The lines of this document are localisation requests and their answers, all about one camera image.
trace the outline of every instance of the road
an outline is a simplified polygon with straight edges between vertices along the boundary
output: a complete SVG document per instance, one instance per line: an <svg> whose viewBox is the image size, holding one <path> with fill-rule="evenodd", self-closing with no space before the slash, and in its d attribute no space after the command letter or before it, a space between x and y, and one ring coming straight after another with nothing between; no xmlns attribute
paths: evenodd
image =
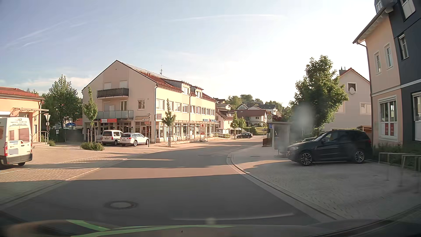
<svg viewBox="0 0 421 237"><path fill-rule="evenodd" d="M318 222L239 174L227 155L261 138L144 154L65 181L3 211L25 221L77 219L118 226ZM110 208L111 202L123 202Z"/></svg>

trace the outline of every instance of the manhole cover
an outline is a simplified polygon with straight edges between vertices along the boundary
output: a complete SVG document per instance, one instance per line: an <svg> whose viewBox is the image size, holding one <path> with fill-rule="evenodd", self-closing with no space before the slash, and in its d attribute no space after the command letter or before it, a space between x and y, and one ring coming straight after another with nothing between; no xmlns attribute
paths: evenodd
<svg viewBox="0 0 421 237"><path fill-rule="evenodd" d="M111 209L130 209L137 206L137 203L131 201L112 201L104 204L104 207Z"/></svg>

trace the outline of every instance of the black bmw suv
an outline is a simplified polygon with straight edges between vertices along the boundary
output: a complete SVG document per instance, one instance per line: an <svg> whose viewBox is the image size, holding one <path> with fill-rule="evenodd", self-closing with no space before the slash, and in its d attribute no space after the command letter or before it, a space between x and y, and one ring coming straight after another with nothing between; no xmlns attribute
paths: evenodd
<svg viewBox="0 0 421 237"><path fill-rule="evenodd" d="M319 161L351 161L358 164L371 158L371 140L359 130L325 132L317 138L288 146L287 157L301 165Z"/></svg>

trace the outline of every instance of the balcony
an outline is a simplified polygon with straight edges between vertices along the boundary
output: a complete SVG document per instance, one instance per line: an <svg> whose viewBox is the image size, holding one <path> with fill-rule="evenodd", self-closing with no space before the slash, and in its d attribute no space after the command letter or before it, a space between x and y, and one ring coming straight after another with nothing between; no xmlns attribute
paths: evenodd
<svg viewBox="0 0 421 237"><path fill-rule="evenodd" d="M98 111L96 119L133 119L133 110Z"/></svg>
<svg viewBox="0 0 421 237"><path fill-rule="evenodd" d="M129 88L112 88L97 90L96 97L99 99L117 98L117 97L128 97Z"/></svg>

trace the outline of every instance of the red sign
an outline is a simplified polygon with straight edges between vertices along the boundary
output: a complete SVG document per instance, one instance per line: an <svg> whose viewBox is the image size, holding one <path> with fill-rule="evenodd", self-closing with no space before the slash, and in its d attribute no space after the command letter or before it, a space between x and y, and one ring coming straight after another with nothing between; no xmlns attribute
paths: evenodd
<svg viewBox="0 0 421 237"><path fill-rule="evenodd" d="M102 118L101 123L117 123L116 118Z"/></svg>
<svg viewBox="0 0 421 237"><path fill-rule="evenodd" d="M394 124L390 124L390 135L394 136Z"/></svg>

